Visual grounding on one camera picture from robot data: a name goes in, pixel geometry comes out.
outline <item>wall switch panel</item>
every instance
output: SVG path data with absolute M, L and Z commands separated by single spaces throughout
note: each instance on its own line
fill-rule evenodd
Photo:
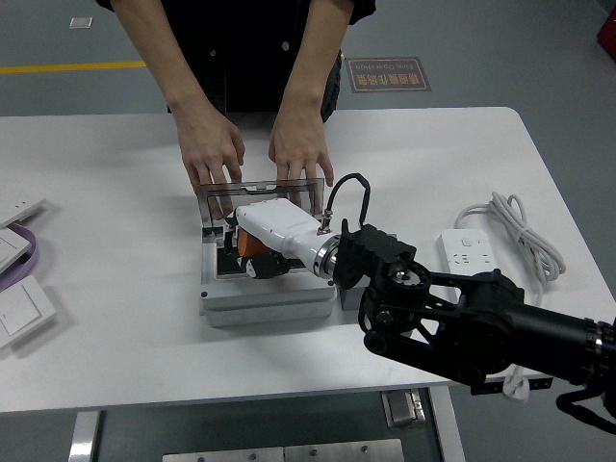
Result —
M 0 273 L 12 265 L 31 247 L 28 240 L 23 239 L 9 228 L 0 229 Z
M 55 314 L 56 309 L 34 276 L 16 282 L 0 293 L 0 348 L 12 344 Z
M 30 216 L 44 202 L 44 197 L 32 192 L 0 190 L 0 228 Z

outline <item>screw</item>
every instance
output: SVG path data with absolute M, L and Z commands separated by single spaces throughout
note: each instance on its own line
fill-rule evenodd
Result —
M 381 311 L 376 315 L 376 322 L 381 325 L 392 325 L 394 323 L 394 317 L 389 311 Z

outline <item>metal plate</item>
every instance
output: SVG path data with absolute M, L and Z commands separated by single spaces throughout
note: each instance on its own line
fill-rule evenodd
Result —
M 250 462 L 251 460 L 255 462 L 284 462 L 284 450 L 282 448 L 238 449 L 170 454 L 163 457 L 163 462 Z
M 404 462 L 400 440 L 356 441 L 285 448 L 285 462 Z

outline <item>orange part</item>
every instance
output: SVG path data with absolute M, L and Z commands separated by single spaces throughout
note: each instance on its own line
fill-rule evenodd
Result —
M 268 252 L 271 252 L 269 247 L 240 228 L 238 232 L 238 253 L 241 257 L 254 258 Z

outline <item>table leg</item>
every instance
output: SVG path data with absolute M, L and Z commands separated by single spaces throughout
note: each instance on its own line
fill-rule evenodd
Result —
M 68 462 L 92 462 L 100 412 L 77 413 Z

